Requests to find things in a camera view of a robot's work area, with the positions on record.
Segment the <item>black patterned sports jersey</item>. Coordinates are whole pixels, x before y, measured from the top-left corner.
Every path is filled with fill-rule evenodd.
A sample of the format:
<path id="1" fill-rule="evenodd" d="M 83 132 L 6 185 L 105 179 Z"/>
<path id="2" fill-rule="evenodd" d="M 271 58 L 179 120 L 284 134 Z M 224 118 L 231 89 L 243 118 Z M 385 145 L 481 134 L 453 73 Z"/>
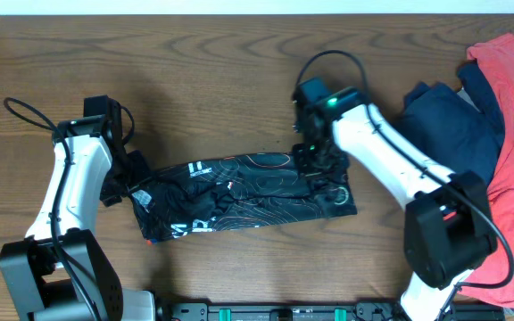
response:
<path id="1" fill-rule="evenodd" d="M 109 207 L 129 198 L 142 236 L 160 243 L 191 234 L 353 216 L 346 164 L 329 177 L 301 177 L 290 153 L 265 152 L 150 169 L 129 154 L 131 176 L 104 180 Z"/>

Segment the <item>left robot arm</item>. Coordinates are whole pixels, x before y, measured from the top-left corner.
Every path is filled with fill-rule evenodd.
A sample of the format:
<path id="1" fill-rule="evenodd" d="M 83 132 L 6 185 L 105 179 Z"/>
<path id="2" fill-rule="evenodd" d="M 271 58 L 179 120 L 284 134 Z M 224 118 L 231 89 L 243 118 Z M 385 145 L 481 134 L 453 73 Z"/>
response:
<path id="1" fill-rule="evenodd" d="M 106 116 L 63 121 L 54 172 L 23 240 L 6 243 L 0 270 L 21 320 L 154 320 L 154 296 L 122 287 L 95 239 L 100 193 L 118 142 Z"/>

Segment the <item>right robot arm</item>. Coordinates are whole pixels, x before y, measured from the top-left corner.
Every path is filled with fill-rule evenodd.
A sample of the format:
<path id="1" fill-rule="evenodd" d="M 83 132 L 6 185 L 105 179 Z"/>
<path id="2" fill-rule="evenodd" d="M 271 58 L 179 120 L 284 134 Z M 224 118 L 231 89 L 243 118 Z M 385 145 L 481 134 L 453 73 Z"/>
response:
<path id="1" fill-rule="evenodd" d="M 501 237 L 482 178 L 429 158 L 354 87 L 332 93 L 314 78 L 296 86 L 293 100 L 294 127 L 303 135 L 293 149 L 301 177 L 336 178 L 353 157 L 404 210 L 403 251 L 413 274 L 388 319 L 452 319 L 453 297 Z"/>

